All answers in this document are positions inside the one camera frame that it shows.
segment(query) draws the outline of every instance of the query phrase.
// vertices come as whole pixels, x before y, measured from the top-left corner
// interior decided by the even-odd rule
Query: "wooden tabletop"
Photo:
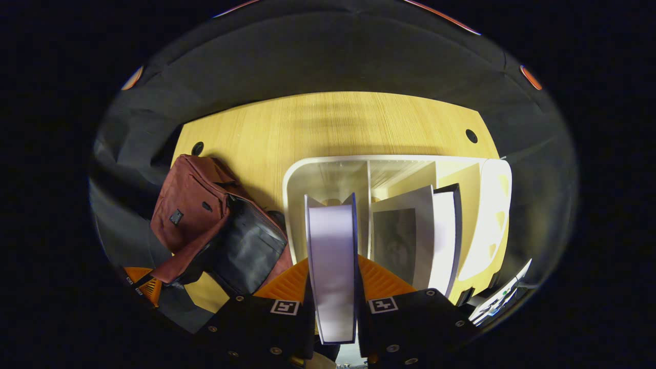
[[[468,129],[476,143],[467,137]],[[477,111],[390,93],[312,93],[238,106],[184,125],[173,160],[191,154],[200,141],[200,156],[221,159],[260,206],[278,211],[283,211],[283,176],[304,158],[413,154],[499,159]],[[206,274],[186,289],[196,305],[209,311],[218,311],[227,300]]]

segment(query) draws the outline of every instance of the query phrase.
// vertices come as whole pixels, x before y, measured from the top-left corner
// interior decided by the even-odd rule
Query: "folder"
[[[418,188],[371,204],[372,260],[422,290],[451,293],[462,243],[458,184]]]
[[[358,267],[355,194],[338,206],[324,206],[305,195],[305,219],[310,283],[321,343],[353,343]]]

